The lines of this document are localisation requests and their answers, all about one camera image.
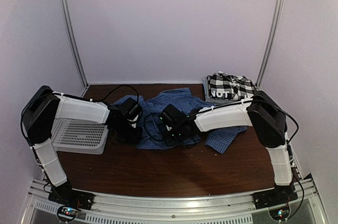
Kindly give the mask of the blue checked shirt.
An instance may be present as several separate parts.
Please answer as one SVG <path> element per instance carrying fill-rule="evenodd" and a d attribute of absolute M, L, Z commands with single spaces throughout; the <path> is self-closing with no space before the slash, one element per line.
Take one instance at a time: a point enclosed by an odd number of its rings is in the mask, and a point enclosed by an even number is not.
<path fill-rule="evenodd" d="M 142 138 L 139 143 L 136 144 L 139 150 L 168 150 L 180 145 L 190 147 L 201 141 L 200 136 L 195 135 L 193 138 L 188 138 L 183 142 L 168 145 L 161 135 L 161 129 L 164 124 L 160 122 L 158 115 L 168 104 L 172 104 L 185 114 L 188 114 L 194 109 L 211 107 L 211 104 L 192 95 L 189 88 L 165 90 L 149 100 L 144 99 L 143 96 L 126 95 L 116 101 L 115 105 L 122 104 L 129 97 L 138 100 L 138 103 L 143 109 L 143 114 L 137 122 L 137 126 L 143 129 Z M 245 132 L 247 128 L 247 126 L 235 126 L 209 131 L 207 133 L 205 146 L 209 146 L 218 153 L 223 154 L 238 134 Z"/>

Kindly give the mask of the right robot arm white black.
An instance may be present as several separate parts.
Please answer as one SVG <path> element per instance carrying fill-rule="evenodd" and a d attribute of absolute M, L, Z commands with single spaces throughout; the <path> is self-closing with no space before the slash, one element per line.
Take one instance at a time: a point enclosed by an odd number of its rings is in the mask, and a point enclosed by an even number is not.
<path fill-rule="evenodd" d="M 238 102 L 194 109 L 188 114 L 169 104 L 158 117 L 164 124 L 163 140 L 168 144 L 183 142 L 199 132 L 236 126 L 253 127 L 273 166 L 275 186 L 270 197 L 274 203 L 280 204 L 294 190 L 293 157 L 287 138 L 288 116 L 264 91 L 258 91 Z"/>

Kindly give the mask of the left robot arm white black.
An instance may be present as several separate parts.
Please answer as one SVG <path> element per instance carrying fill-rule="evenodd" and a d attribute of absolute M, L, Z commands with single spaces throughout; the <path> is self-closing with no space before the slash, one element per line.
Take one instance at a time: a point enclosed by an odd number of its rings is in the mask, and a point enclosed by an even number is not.
<path fill-rule="evenodd" d="M 90 100 L 41 86 L 21 112 L 20 129 L 50 184 L 65 205 L 76 200 L 70 182 L 52 145 L 52 127 L 57 119 L 74 120 L 107 127 L 126 143 L 138 144 L 143 130 L 137 126 L 142 115 L 138 99 L 127 98 L 119 105 L 105 99 Z"/>

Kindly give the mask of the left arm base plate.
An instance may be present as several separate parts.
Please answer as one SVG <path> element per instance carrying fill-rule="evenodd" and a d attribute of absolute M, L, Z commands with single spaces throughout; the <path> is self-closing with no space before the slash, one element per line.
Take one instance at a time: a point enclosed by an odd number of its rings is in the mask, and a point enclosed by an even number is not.
<path fill-rule="evenodd" d="M 48 199 L 74 209 L 91 210 L 94 194 L 59 186 L 52 188 Z"/>

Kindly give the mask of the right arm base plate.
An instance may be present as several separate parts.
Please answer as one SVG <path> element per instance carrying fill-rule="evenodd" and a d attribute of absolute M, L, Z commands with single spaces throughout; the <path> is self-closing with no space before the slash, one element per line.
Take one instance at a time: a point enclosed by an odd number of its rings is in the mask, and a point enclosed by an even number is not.
<path fill-rule="evenodd" d="M 273 188 L 266 191 L 260 191 L 253 194 L 255 208 L 271 208 L 287 202 L 297 200 L 298 194 L 294 189 Z"/>

